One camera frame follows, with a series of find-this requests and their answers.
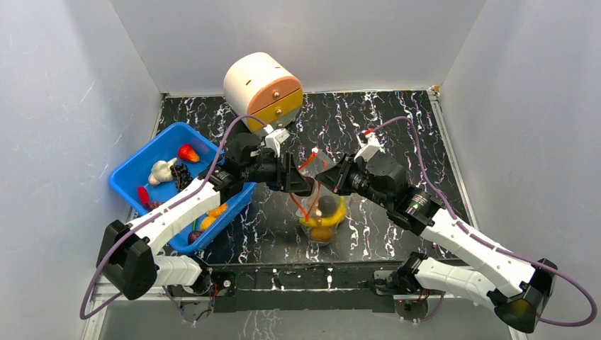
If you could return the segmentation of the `yellow banana toy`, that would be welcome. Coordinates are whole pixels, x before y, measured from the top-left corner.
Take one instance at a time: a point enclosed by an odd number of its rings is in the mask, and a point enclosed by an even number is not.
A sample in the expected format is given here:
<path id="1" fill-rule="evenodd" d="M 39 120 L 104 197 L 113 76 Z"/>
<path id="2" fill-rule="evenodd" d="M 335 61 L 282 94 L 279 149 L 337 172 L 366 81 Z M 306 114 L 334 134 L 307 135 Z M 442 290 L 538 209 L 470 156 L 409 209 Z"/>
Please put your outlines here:
<path id="1" fill-rule="evenodd" d="M 317 203 L 314 204 L 314 206 L 310 209 L 310 213 L 309 213 L 308 217 L 305 217 L 304 215 L 300 216 L 298 218 L 299 222 L 307 228 L 336 227 L 346 217 L 347 204 L 343 197 L 334 197 L 334 198 L 338 201 L 339 205 L 338 205 L 336 213 L 333 216 L 321 217 L 319 215 L 316 215 L 315 211 L 318 208 L 318 200 L 317 200 Z"/>

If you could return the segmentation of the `dark purple plum toy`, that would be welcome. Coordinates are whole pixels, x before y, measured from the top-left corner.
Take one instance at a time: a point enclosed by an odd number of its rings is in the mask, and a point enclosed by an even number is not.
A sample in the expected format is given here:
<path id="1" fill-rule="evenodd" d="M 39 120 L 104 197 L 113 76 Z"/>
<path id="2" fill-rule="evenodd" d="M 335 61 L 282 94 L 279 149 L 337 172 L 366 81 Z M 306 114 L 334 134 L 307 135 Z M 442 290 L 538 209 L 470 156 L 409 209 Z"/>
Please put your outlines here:
<path id="1" fill-rule="evenodd" d="M 318 208 L 315 211 L 315 214 L 321 217 L 333 216 L 337 211 L 338 205 L 338 201 L 333 196 L 321 196 L 318 199 Z"/>

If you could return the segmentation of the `clear zip top bag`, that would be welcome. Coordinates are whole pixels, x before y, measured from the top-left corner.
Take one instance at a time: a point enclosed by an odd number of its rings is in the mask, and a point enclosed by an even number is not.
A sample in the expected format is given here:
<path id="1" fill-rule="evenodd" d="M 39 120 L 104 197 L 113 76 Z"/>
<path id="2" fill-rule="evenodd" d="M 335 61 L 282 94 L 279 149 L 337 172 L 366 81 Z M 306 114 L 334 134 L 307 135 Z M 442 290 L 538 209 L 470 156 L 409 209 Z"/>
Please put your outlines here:
<path id="1" fill-rule="evenodd" d="M 315 175 L 334 166 L 334 161 L 321 149 L 314 147 L 310 156 L 298 167 L 300 174 L 313 179 Z M 297 207 L 296 217 L 312 247 L 327 246 L 346 219 L 347 204 L 318 181 L 313 182 L 309 196 L 290 194 Z"/>

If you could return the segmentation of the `orange tangerine toy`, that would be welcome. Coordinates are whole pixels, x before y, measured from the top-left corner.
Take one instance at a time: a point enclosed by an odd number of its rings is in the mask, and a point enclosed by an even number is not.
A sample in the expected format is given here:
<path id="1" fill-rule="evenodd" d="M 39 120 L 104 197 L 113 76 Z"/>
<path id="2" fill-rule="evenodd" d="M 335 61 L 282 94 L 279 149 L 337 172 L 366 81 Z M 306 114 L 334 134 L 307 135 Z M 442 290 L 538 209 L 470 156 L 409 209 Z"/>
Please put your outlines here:
<path id="1" fill-rule="evenodd" d="M 310 229 L 310 239 L 314 242 L 328 243 L 334 232 L 329 227 L 313 227 Z"/>

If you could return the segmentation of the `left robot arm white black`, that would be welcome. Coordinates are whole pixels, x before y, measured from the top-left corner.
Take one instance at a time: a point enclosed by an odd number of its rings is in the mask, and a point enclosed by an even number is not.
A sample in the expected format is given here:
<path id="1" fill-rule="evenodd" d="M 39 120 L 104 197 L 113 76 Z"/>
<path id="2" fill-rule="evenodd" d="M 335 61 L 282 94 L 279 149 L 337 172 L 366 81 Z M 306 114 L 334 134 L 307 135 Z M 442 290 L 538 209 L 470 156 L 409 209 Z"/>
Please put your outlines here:
<path id="1" fill-rule="evenodd" d="M 153 287 L 186 286 L 202 295 L 211 287 L 211 275 L 188 256 L 161 256 L 161 248 L 194 220 L 237 195 L 245 183 L 265 183 L 274 191 L 308 196 L 313 185 L 281 151 L 290 137 L 279 128 L 260 138 L 240 133 L 222 142 L 211 165 L 185 189 L 142 217 L 107 226 L 97 271 L 129 300 Z"/>

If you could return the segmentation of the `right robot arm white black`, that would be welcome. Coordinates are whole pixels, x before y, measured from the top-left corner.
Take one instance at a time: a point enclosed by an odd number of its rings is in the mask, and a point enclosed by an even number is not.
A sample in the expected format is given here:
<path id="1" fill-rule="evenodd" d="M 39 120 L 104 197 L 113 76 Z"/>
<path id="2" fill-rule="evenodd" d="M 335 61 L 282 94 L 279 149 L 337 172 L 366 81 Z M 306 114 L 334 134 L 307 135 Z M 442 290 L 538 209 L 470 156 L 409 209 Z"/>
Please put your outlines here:
<path id="1" fill-rule="evenodd" d="M 517 331 L 534 332 L 554 290 L 554 262 L 511 257 L 504 247 L 461 219 L 453 219 L 440 199 L 412 185 L 405 168 L 383 152 L 368 160 L 346 156 L 315 178 L 335 194 L 355 193 L 369 199 L 384 208 L 395 225 L 438 244 L 470 266 L 456 268 L 412 254 L 396 273 L 404 291 L 418 293 L 425 288 L 461 296 L 492 310 Z"/>

